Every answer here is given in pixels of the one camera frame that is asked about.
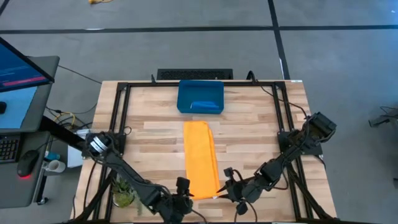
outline gray floor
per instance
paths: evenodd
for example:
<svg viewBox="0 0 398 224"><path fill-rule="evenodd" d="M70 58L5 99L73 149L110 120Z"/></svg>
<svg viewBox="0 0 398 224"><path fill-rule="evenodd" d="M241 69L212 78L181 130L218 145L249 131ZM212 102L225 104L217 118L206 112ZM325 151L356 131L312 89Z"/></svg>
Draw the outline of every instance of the gray floor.
<svg viewBox="0 0 398 224"><path fill-rule="evenodd" d="M398 24L393 0L275 0L275 7L282 26ZM271 25L267 1L115 0L89 6L81 0L11 0L0 17L0 29L239 25ZM26 55L59 55L61 65L97 80L148 80L158 68L232 68L235 78L248 70L262 79L282 78L272 31L2 37ZM390 124L371 129L368 119L382 113L381 105L398 106L398 30L283 31L282 40L290 76L304 81L311 110L338 124L323 146L338 216L396 223L398 133ZM99 90L59 68L48 106L84 111ZM81 118L91 121L93 112ZM0 210L0 223L67 220L78 177L78 169L50 177L47 205Z"/></svg>

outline blue plastic bin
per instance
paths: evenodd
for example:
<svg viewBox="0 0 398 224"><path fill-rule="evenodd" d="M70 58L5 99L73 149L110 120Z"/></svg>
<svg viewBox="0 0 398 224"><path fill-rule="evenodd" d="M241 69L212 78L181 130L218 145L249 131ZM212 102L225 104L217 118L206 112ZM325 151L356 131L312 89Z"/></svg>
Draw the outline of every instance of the blue plastic bin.
<svg viewBox="0 0 398 224"><path fill-rule="evenodd" d="M181 113L220 114L224 109L224 83L181 80L177 108Z"/></svg>

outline wooden tabletop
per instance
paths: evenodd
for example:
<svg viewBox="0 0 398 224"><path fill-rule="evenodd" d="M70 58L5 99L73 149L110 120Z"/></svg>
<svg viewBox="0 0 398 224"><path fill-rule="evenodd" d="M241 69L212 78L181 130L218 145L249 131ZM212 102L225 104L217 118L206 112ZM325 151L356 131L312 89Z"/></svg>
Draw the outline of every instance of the wooden tabletop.
<svg viewBox="0 0 398 224"><path fill-rule="evenodd" d="M93 121L94 129L108 130L111 119L116 81L103 82ZM303 107L309 114L307 97L302 82L286 81L289 101ZM131 88L127 111L126 126L132 128L127 136L123 159L143 178L156 184L176 190L177 177L185 177L185 155L183 149L183 122L191 120L207 121L213 132L220 185L227 179L223 169L233 167L243 177L250 177L254 171L269 159L279 155L277 142L278 122L275 115L274 100L258 86L226 86L224 88L224 111L220 115L181 114L177 105L178 87L134 87ZM119 105L120 121L123 95ZM283 103L280 104L284 115L285 127L288 127ZM294 125L301 128L303 114L291 107ZM303 168L309 191L317 202L331 216L336 216L325 169L313 156L302 156ZM76 214L83 208L83 199L88 176L93 161L83 163L76 191ZM97 165L91 179L87 203L96 193L101 166ZM285 186L281 179L277 184ZM297 188L300 210L305 217L302 195ZM100 218L104 217L106 192L101 203ZM294 221L294 211L289 190L263 191L254 204L259 222ZM208 222L233 222L236 204L227 199L204 199L194 201L193 208L206 217ZM191 213L185 222L202 221ZM239 222L253 222L252 210L238 217ZM111 222L162 222L159 215L152 215L144 208L142 215L131 205L128 208L113 207Z"/></svg>

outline black keyboard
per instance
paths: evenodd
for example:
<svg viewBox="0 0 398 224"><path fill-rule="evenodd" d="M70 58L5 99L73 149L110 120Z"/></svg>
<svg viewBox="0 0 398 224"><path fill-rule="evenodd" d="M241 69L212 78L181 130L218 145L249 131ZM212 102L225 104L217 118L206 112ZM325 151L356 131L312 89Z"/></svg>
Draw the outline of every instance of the black keyboard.
<svg viewBox="0 0 398 224"><path fill-rule="evenodd" d="M20 135L0 136L0 164L17 161L20 143Z"/></svg>
<svg viewBox="0 0 398 224"><path fill-rule="evenodd" d="M232 80L232 69L158 69L157 80Z"/></svg>

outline computer monitor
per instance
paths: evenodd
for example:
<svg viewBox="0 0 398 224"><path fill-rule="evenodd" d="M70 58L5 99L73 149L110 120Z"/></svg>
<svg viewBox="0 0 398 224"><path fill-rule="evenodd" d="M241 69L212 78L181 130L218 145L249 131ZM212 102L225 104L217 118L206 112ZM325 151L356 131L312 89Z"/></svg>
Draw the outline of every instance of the computer monitor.
<svg viewBox="0 0 398 224"><path fill-rule="evenodd" d="M0 92L53 82L53 77L0 37Z"/></svg>

